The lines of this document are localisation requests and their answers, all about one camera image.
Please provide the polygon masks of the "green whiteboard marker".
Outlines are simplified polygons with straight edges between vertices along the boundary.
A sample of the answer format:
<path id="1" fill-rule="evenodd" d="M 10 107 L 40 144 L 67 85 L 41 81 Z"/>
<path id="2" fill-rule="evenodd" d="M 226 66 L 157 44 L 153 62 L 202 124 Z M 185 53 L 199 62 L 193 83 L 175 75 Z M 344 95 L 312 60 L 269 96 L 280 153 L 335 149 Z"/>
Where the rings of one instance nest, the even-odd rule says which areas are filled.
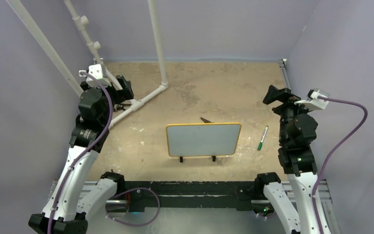
<path id="1" fill-rule="evenodd" d="M 261 137 L 261 139 L 259 141 L 258 147 L 257 147 L 258 151 L 260 151 L 262 149 L 262 146 L 263 146 L 265 137 L 267 135 L 268 129 L 269 129 L 269 126 L 266 126 L 265 129 L 264 129 L 263 135 L 262 135 L 262 137 Z"/>

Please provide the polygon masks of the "yellow framed whiteboard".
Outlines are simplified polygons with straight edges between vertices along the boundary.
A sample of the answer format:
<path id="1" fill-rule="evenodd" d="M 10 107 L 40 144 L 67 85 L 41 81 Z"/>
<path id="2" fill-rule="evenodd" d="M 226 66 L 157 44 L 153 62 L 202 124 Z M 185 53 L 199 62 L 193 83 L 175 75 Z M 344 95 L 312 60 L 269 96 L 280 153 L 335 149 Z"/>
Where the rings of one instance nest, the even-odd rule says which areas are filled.
<path id="1" fill-rule="evenodd" d="M 185 157 L 202 156 L 210 156 L 215 162 L 218 156 L 235 154 L 241 129 L 238 122 L 169 124 L 168 155 L 181 163 Z"/>

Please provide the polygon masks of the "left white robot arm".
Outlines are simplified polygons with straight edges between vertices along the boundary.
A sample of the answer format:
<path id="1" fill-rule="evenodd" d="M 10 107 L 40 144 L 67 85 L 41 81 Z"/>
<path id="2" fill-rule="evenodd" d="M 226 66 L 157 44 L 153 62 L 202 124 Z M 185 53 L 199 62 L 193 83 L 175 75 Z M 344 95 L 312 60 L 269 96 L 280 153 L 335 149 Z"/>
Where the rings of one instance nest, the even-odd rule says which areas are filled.
<path id="1" fill-rule="evenodd" d="M 115 172 L 101 176 L 95 190 L 80 201 L 86 177 L 99 156 L 109 134 L 116 105 L 134 97 L 131 82 L 116 76 L 122 86 L 116 89 L 109 81 L 81 71 L 86 81 L 78 104 L 79 114 L 71 133 L 68 156 L 61 176 L 48 203 L 32 214 L 28 225 L 38 234 L 84 234 L 89 219 L 109 197 L 121 199 L 126 192 L 124 177 Z"/>

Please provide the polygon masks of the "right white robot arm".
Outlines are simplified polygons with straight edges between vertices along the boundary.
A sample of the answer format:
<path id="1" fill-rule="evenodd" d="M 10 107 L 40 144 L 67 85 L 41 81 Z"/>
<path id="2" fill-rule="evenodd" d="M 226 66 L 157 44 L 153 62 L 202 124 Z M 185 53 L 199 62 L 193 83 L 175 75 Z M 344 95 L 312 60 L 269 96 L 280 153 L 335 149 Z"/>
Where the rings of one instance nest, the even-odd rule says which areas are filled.
<path id="1" fill-rule="evenodd" d="M 329 103 L 326 98 L 327 93 L 312 89 L 308 99 L 303 100 L 289 88 L 270 85 L 263 99 L 266 105 L 281 102 L 272 109 L 280 116 L 278 159 L 295 201 L 290 200 L 276 173 L 257 175 L 254 192 L 270 203 L 262 211 L 265 218 L 276 215 L 288 234 L 331 233 L 318 192 L 318 168 L 310 147 L 317 138 L 318 123 L 309 112 L 324 110 Z"/>

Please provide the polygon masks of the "black handled pliers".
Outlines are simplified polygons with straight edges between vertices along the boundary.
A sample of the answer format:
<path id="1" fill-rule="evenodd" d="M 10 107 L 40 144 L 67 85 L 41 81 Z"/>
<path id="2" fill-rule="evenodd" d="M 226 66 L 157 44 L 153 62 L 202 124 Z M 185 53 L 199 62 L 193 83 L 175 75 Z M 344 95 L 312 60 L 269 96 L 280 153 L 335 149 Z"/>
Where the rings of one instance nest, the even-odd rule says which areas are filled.
<path id="1" fill-rule="evenodd" d="M 131 104 L 128 104 L 128 103 L 119 103 L 119 104 L 116 104 L 113 108 L 113 111 L 114 112 L 118 112 L 118 111 L 126 111 L 127 108 L 131 107 Z"/>

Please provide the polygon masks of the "yellow handled pliers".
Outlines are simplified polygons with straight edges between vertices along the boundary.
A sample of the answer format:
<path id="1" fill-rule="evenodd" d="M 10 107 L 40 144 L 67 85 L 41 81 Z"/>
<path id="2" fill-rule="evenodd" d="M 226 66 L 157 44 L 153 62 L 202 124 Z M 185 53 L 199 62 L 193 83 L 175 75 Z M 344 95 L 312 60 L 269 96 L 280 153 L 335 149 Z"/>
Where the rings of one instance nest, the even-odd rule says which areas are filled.
<path id="1" fill-rule="evenodd" d="M 212 121 L 208 120 L 208 119 L 205 119 L 203 117 L 200 117 L 200 119 L 204 122 L 204 123 L 212 123 Z"/>

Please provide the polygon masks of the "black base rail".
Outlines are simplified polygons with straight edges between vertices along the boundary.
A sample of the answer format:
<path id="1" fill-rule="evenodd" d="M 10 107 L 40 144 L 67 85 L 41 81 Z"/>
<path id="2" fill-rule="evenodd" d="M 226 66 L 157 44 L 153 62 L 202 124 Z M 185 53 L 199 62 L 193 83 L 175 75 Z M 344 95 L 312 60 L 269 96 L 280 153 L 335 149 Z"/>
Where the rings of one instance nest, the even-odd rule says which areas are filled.
<path id="1" fill-rule="evenodd" d="M 269 201 L 253 181 L 126 181 L 107 200 L 129 206 L 130 212 L 145 208 L 232 208 L 237 211 L 270 209 Z"/>

